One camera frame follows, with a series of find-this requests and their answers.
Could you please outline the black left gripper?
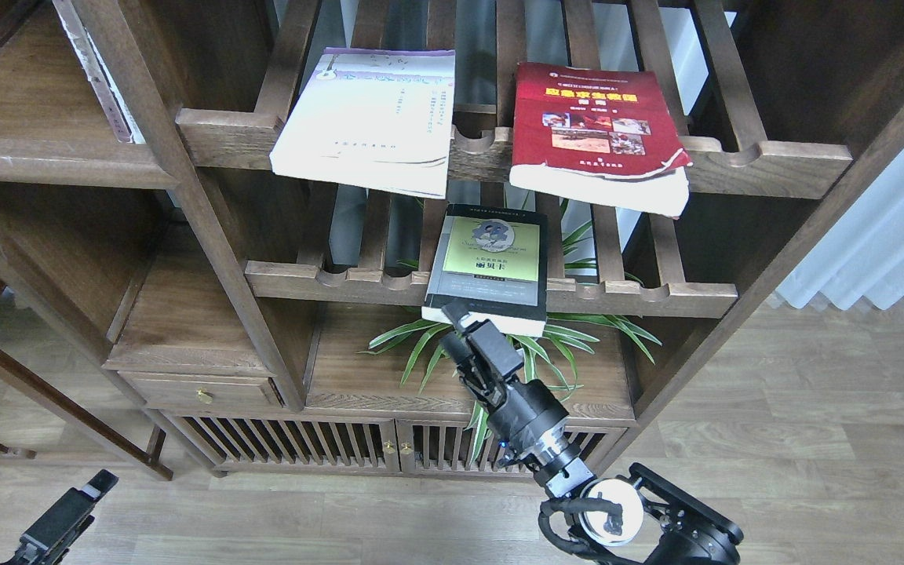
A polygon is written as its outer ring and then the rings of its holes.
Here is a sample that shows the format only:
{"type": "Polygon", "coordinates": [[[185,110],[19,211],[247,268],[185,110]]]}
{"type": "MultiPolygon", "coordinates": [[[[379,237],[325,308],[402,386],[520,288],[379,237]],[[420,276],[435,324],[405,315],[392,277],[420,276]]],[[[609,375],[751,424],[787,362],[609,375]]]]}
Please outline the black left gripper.
{"type": "Polygon", "coordinates": [[[86,532],[94,518],[91,511],[100,498],[114,489],[119,478],[107,469],[80,487],[68,489],[20,536],[14,562],[60,562],[69,547],[86,532]]]}

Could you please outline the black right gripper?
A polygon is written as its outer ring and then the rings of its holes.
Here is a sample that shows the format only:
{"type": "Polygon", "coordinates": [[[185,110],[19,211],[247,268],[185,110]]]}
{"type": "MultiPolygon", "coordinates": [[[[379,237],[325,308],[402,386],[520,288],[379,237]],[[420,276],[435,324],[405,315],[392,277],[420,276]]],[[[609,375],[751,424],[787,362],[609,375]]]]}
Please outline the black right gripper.
{"type": "Polygon", "coordinates": [[[570,464],[563,435],[568,413],[548,386],[518,379],[523,358],[491,321],[473,322],[466,301],[451,301],[441,311],[454,329],[441,343],[487,412],[487,427],[505,450],[502,464],[570,464]]]}

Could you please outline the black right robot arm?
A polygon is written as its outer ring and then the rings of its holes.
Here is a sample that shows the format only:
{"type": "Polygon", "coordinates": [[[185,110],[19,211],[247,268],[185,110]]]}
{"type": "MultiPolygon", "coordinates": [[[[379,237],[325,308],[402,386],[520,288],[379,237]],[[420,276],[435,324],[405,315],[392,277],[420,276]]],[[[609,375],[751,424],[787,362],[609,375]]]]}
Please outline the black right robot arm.
{"type": "Polygon", "coordinates": [[[743,533],[709,505],[646,466],[628,476],[601,479],[580,448],[564,435],[567,411],[538,379],[517,378],[523,358],[488,319],[474,318],[463,301],[445,305],[454,332],[442,345],[461,381],[487,412],[489,428],[505,448],[503,465],[521,464],[548,498],[538,526],[550,544],[598,564],[624,564],[614,547],[637,536],[645,517],[661,528],[648,564],[738,564],[743,533]]]}

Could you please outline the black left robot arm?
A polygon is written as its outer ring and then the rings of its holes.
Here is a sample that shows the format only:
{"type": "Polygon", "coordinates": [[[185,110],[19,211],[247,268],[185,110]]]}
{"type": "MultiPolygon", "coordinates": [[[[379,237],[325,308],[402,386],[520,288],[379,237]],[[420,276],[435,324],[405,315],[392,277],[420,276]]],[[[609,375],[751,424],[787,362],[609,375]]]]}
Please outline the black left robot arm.
{"type": "Polygon", "coordinates": [[[71,545],[89,529],[91,512],[118,483],[118,476],[101,469],[86,485],[68,489],[20,536],[6,564],[58,564],[71,545]]]}

